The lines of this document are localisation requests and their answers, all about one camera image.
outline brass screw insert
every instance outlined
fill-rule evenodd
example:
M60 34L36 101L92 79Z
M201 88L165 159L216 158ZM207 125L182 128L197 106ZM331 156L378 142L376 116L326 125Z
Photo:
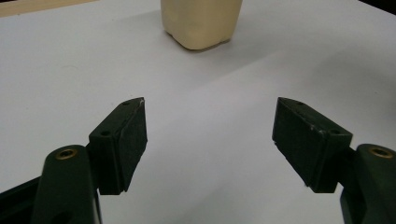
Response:
M385 159L393 158L393 154L384 148L372 147L372 148L370 148L370 152L372 154L376 155L377 157L381 157L381 158L385 158Z
M63 161L63 160L67 160L70 159L74 156L76 156L78 153L78 151L76 149L73 148L68 148L68 149L64 149L58 153L56 153L56 160L59 161Z

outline cream plastic bottle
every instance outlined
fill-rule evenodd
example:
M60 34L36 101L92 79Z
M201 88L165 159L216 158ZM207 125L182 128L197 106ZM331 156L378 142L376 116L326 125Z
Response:
M163 28L186 49L228 41L242 0L161 0Z

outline white table surface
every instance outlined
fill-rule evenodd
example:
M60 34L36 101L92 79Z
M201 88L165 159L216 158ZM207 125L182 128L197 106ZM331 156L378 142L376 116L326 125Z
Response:
M101 0L0 18L0 191L146 98L132 185L105 223L344 223L342 190L314 194L271 140L279 96L396 148L396 16L355 0L245 0L231 42L194 52L160 1Z

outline screw hole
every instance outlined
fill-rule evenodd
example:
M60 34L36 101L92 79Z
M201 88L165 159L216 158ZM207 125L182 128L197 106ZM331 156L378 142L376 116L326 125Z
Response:
M388 152L387 150L385 150L383 148L377 148L377 147L370 148L370 151L377 157L386 158L386 159L390 159L393 157L392 153Z
M102 136L109 136L110 132L109 131L104 131L100 133Z
M64 211L64 212L56 215L55 217L53 217L50 223L51 224L67 224L70 222L72 217L73 217L73 214L71 212Z
M60 151L60 152L58 152L57 154L56 154L56 159L57 160L60 160L60 161L62 161L62 160L67 160L67 159L70 159L70 158L72 158L72 157L74 157L74 156L76 156L77 155L77 150L75 150L75 149L65 149L65 150L62 150L62 151Z

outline black plastic part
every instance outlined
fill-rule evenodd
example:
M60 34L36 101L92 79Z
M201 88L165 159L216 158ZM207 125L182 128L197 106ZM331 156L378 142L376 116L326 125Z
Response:
M338 182L343 185L344 191L361 197L361 186L359 186L354 167L355 159L356 151L352 148L346 148L340 154L337 161Z
M101 223L96 195L86 148L61 147L46 158L31 223Z
M146 149L145 101L136 98L118 105L90 134L87 148L102 195L126 191Z
M396 15L396 3L394 0L360 0L372 7L380 8L384 11Z
M396 153L386 147L360 145L354 164L367 204L362 223L396 223Z
M344 189L341 194L340 203L346 224L362 223L367 211L366 202L362 195L352 194Z
M37 192L37 177L0 194L0 223L29 223Z
M278 98L273 140L305 184L316 193L333 193L337 160L352 133L301 102Z

